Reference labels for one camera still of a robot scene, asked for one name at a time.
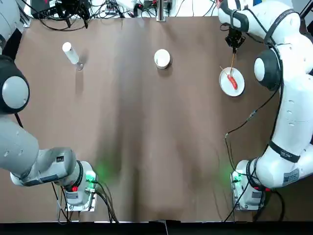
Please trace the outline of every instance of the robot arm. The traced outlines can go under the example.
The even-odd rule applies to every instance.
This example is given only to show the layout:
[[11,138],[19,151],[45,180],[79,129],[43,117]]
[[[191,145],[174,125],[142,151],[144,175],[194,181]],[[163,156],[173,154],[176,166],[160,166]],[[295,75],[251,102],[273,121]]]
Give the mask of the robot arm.
[[69,148],[40,150],[37,139],[8,117],[26,107],[30,89],[13,60],[4,55],[0,55],[0,91],[0,167],[11,172],[16,185],[55,182],[66,189],[69,204],[89,204],[85,189],[94,185],[87,178],[96,179],[90,164],[76,160]]
[[271,91],[279,89],[274,131],[264,154],[240,161],[232,173],[233,178],[238,172],[244,174],[233,185],[240,210],[257,210],[260,188],[284,187],[313,173],[313,77],[308,74],[313,69],[313,45],[299,32],[299,15],[281,2],[253,6],[248,0],[224,0],[219,19],[272,45],[257,56],[254,72],[261,85]]

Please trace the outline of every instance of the white bottle cap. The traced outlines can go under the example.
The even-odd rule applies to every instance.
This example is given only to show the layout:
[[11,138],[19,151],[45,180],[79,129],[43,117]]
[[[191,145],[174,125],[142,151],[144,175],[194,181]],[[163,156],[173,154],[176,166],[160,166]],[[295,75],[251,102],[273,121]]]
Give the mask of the white bottle cap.
[[159,69],[166,69],[170,63],[171,56],[167,50],[160,49],[155,53],[155,64]]

